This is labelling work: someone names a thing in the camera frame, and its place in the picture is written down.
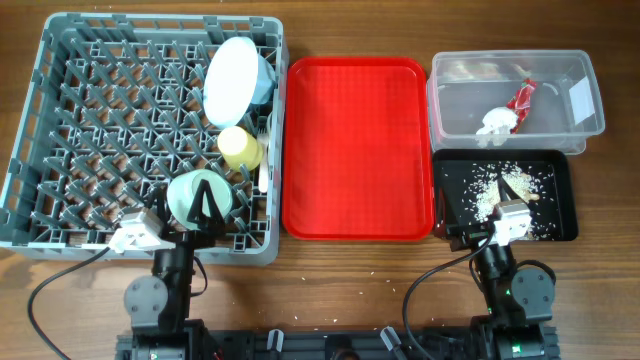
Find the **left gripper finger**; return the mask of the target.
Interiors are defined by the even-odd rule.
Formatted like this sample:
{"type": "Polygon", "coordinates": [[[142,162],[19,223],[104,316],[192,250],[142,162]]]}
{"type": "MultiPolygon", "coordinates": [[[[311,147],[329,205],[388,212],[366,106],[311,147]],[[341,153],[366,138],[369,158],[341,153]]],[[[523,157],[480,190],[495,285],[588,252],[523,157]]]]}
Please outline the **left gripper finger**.
{"type": "Polygon", "coordinates": [[[202,180],[194,195],[187,220],[196,225],[223,225],[224,218],[217,206],[213,191],[207,180],[202,180]]]}
{"type": "Polygon", "coordinates": [[[151,210],[161,223],[161,232],[169,232],[170,210],[166,204],[166,187],[154,187],[150,193],[145,207],[151,210]]]}

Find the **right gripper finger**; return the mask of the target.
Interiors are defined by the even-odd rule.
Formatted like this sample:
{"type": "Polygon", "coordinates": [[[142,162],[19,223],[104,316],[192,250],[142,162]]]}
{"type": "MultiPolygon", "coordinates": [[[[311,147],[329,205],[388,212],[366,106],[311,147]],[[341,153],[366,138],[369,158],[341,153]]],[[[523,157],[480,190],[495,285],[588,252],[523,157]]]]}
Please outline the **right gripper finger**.
{"type": "Polygon", "coordinates": [[[520,199],[520,196],[511,188],[502,176],[497,179],[497,189],[501,202],[520,199]]]}
{"type": "Polygon", "coordinates": [[[458,225],[460,223],[460,212],[457,203],[460,196],[454,188],[439,187],[436,192],[436,224],[458,225]]]}

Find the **light green bowl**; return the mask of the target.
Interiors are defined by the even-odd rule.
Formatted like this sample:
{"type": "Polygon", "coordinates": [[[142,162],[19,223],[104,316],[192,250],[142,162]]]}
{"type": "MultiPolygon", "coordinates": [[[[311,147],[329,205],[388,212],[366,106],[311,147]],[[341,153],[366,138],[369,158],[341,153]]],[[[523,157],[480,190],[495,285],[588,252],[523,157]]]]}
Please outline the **light green bowl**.
{"type": "Polygon", "coordinates": [[[179,175],[167,188],[167,202],[174,218],[189,230],[197,229],[197,225],[189,222],[187,217],[198,186],[203,180],[209,183],[222,217],[226,217],[233,207],[232,188],[218,173],[199,169],[179,175]]]}

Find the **rice and food scraps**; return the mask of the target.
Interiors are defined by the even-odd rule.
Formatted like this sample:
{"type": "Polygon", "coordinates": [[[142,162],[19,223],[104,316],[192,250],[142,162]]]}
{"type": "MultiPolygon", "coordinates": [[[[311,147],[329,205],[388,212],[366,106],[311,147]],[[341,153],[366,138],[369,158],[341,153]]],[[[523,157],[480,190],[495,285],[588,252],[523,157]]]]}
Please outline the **rice and food scraps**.
{"type": "Polygon", "coordinates": [[[497,179],[502,176],[530,209],[526,240],[562,238],[561,212],[553,165],[544,161],[446,161],[443,187],[454,188],[460,201],[460,224],[486,221],[500,202],[497,179]]]}

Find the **white paper napkin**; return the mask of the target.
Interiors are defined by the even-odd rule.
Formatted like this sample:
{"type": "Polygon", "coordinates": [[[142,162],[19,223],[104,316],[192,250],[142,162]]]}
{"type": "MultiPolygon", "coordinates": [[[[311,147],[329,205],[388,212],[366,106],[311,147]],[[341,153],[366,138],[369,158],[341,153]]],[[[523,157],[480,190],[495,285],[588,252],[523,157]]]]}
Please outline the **white paper napkin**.
{"type": "Polygon", "coordinates": [[[476,132],[478,146],[502,146],[507,140],[507,135],[516,127],[517,121],[516,113],[507,107],[490,110],[482,119],[482,127],[476,132]]]}

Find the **yellow plastic cup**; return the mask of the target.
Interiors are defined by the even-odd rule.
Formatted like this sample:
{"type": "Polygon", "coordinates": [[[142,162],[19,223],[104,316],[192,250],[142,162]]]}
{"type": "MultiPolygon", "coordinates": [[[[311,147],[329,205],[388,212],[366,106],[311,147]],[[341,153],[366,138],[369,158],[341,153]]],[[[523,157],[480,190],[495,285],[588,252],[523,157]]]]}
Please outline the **yellow plastic cup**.
{"type": "Polygon", "coordinates": [[[264,149],[258,140],[239,126],[225,128],[220,132],[217,146],[227,163],[236,171],[242,165],[251,171],[262,161],[264,149]]]}

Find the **red snack wrapper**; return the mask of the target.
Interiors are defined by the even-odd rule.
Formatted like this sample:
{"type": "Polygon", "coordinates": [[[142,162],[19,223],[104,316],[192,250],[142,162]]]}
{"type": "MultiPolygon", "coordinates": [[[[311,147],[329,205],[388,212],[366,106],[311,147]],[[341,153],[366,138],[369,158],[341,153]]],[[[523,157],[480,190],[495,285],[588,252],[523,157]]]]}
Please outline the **red snack wrapper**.
{"type": "Polygon", "coordinates": [[[531,78],[526,78],[515,95],[507,102],[506,107],[516,115],[515,125],[510,133],[516,134],[528,116],[531,109],[531,97],[537,88],[537,83],[531,78]]]}

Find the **white plastic fork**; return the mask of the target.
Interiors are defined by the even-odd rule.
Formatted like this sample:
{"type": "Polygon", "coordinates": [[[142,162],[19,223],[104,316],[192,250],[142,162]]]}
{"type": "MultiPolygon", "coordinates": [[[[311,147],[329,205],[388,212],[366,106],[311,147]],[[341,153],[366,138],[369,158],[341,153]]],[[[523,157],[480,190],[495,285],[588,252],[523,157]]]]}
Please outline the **white plastic fork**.
{"type": "Polygon", "coordinates": [[[269,172],[268,172],[269,131],[266,128],[261,129],[258,132],[257,140],[263,150],[263,155],[259,165],[258,189],[261,193],[266,193],[268,191],[268,181],[269,181],[269,172]]]}

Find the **white plastic spoon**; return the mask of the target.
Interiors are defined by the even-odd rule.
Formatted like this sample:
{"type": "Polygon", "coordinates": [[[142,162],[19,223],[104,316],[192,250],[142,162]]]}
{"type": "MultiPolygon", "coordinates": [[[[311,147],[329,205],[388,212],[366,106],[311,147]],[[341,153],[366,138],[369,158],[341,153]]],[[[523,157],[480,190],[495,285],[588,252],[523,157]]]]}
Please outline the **white plastic spoon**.
{"type": "Polygon", "coordinates": [[[269,137],[269,142],[268,142],[268,164],[269,167],[272,168],[273,165],[275,164],[275,160],[274,160],[274,155],[275,155],[275,145],[276,145],[276,132],[275,132],[275,126],[277,125],[277,116],[275,115],[274,112],[271,112],[269,114],[268,120],[267,120],[267,134],[269,137]]]}

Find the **light blue plate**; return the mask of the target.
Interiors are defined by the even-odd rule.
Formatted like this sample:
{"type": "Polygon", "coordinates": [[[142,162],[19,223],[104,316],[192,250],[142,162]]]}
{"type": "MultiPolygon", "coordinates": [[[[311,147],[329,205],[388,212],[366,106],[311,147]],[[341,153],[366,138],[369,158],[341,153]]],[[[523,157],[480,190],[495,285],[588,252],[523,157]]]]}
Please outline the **light blue plate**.
{"type": "Polygon", "coordinates": [[[256,87],[258,54],[252,40],[233,37],[215,52],[205,76],[203,105],[218,128],[235,126],[244,116],[256,87]]]}

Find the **light blue small bowl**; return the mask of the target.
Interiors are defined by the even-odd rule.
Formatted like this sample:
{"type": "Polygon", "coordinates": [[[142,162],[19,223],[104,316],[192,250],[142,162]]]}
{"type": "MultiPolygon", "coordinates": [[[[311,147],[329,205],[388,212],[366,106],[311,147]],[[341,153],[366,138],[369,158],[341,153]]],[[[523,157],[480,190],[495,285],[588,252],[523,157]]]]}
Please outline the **light blue small bowl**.
{"type": "Polygon", "coordinates": [[[261,55],[257,56],[257,75],[251,104],[262,105],[271,100],[276,85],[275,70],[261,55]]]}

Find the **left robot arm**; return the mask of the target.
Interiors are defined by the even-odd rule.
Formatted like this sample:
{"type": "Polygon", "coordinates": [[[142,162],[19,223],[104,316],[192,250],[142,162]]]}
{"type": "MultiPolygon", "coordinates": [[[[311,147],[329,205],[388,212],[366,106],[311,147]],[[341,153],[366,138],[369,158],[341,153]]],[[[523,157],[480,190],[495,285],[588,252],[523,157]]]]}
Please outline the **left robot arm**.
{"type": "Polygon", "coordinates": [[[153,251],[149,275],[133,280],[124,294],[131,318],[130,335],[117,338],[117,360],[222,359],[223,348],[201,319],[189,318],[194,269],[203,267],[195,251],[215,244],[224,219],[209,183],[201,181],[187,212],[194,230],[171,231],[166,190],[154,191],[144,207],[127,214],[120,231],[132,244],[153,251]]]}

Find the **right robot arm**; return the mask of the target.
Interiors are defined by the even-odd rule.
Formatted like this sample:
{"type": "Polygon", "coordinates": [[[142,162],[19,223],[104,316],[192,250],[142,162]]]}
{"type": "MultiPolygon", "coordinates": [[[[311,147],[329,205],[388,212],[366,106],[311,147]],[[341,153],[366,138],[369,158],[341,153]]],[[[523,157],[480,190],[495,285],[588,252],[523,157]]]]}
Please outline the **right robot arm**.
{"type": "Polygon", "coordinates": [[[488,314],[475,316],[466,330],[440,336],[448,341],[450,359],[558,359],[552,319],[556,275],[537,260],[518,262],[511,243],[529,230],[526,202],[503,178],[497,180],[499,202],[481,222],[460,225],[443,189],[436,200],[436,235],[452,251],[469,250],[466,261],[486,301],[488,314]]]}

